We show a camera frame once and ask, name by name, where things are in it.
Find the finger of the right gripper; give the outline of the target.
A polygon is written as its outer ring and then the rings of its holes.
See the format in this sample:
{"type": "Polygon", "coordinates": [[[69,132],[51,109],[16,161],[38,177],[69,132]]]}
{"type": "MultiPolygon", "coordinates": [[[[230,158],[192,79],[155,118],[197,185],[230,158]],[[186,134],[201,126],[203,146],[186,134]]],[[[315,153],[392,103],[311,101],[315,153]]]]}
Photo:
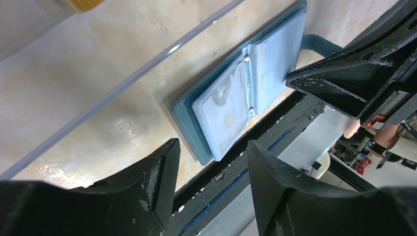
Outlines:
{"type": "Polygon", "coordinates": [[[382,112],[383,103],[392,102],[394,91],[414,91],[404,75],[415,64],[416,60],[391,68],[368,64],[327,72],[303,81],[303,92],[349,118],[368,121],[382,112]]]}
{"type": "Polygon", "coordinates": [[[292,72],[286,85],[299,90],[301,81],[327,72],[376,65],[398,67],[417,59],[417,2],[399,0],[343,50],[292,72]]]}

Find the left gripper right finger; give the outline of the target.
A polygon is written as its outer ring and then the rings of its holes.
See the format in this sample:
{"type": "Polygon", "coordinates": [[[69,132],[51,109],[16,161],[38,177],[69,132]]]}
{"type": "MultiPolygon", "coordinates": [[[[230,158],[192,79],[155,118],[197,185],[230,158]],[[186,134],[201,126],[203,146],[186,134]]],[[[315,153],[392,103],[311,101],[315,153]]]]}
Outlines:
{"type": "Polygon", "coordinates": [[[261,236],[414,236],[417,190],[356,192],[321,182],[273,156],[254,140],[247,162],[261,236]]]}

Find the clear plastic box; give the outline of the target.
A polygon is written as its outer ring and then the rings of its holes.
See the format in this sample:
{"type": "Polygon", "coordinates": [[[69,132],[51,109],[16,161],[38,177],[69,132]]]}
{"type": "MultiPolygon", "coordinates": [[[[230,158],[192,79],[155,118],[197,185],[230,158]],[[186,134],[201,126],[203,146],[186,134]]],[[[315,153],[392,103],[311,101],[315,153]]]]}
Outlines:
{"type": "Polygon", "coordinates": [[[41,157],[81,157],[92,122],[118,119],[121,94],[238,0],[107,0],[56,27],[0,65],[0,170],[76,122],[41,157]]]}

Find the silver VIP card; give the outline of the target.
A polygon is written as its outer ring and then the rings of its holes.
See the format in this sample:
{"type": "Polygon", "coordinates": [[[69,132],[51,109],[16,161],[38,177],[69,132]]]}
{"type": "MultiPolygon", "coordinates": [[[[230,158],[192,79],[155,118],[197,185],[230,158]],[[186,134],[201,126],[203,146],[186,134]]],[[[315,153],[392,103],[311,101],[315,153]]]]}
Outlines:
{"type": "Polygon", "coordinates": [[[214,160],[222,160],[250,120],[244,62],[234,61],[192,103],[192,109],[214,160]]]}

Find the blue card holder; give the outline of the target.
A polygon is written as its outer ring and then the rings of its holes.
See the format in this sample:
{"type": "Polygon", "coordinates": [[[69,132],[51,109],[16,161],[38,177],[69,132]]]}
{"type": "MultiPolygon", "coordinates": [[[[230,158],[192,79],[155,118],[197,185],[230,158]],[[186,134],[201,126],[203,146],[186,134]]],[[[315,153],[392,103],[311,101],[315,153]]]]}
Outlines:
{"type": "Polygon", "coordinates": [[[288,74],[295,70],[300,51],[315,51],[323,57],[340,51],[338,45],[318,35],[304,33],[306,9],[305,0],[294,4],[232,51],[174,103],[174,119],[201,165],[206,165],[214,158],[193,112],[192,103],[234,61],[244,62],[247,111],[251,120],[261,115],[286,89],[288,74]]]}

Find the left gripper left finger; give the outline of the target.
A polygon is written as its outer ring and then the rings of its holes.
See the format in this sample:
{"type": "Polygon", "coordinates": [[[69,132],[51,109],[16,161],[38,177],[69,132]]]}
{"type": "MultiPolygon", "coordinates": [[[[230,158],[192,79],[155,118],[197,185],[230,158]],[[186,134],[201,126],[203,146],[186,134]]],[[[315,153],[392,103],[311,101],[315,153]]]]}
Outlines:
{"type": "Polygon", "coordinates": [[[147,157],[89,187],[42,181],[0,183],[3,236],[162,236],[169,230],[180,143],[172,138],[147,157]]]}

